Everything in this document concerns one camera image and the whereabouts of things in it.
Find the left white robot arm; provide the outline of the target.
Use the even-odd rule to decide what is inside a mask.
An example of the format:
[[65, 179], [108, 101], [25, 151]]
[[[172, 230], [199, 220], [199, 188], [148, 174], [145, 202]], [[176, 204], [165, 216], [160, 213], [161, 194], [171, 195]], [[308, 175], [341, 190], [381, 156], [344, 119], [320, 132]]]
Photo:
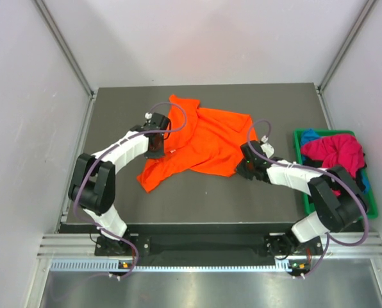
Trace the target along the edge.
[[109, 247], [125, 254], [131, 247], [127, 224], [115, 208], [116, 175], [132, 160], [162, 158], [165, 134], [171, 129], [168, 117], [152, 113], [143, 125], [132, 127], [122, 138], [102, 151], [81, 154], [74, 167], [68, 197], [93, 219], [101, 235], [109, 238]]

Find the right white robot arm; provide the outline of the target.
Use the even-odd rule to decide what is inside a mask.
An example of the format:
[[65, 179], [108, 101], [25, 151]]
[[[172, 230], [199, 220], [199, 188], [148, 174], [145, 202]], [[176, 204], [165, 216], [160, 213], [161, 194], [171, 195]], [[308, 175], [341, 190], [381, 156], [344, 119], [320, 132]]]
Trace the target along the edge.
[[315, 211], [294, 223], [284, 234], [289, 252], [301, 253], [309, 241], [324, 234], [331, 239], [331, 233], [342, 232], [359, 219], [364, 227], [362, 238], [354, 243], [336, 242], [343, 246], [365, 242], [369, 234], [370, 204], [344, 167], [323, 169], [271, 159], [269, 155], [273, 152], [266, 150], [267, 146], [258, 141], [241, 145], [243, 158], [236, 172], [248, 180], [284, 186], [311, 197]]

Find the orange t shirt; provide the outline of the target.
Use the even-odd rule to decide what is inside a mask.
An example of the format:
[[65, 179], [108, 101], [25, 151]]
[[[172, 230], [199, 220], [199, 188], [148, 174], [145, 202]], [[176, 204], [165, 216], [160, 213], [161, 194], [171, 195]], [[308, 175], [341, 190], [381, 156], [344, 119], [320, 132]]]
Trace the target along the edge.
[[170, 108], [168, 118], [174, 132], [164, 142], [165, 156], [150, 159], [137, 180], [146, 192], [157, 188], [168, 177], [186, 170], [207, 175], [231, 177], [243, 159], [240, 149], [248, 139], [256, 140], [248, 131], [253, 119], [248, 114], [205, 108], [198, 99], [171, 95], [169, 101], [180, 106]]

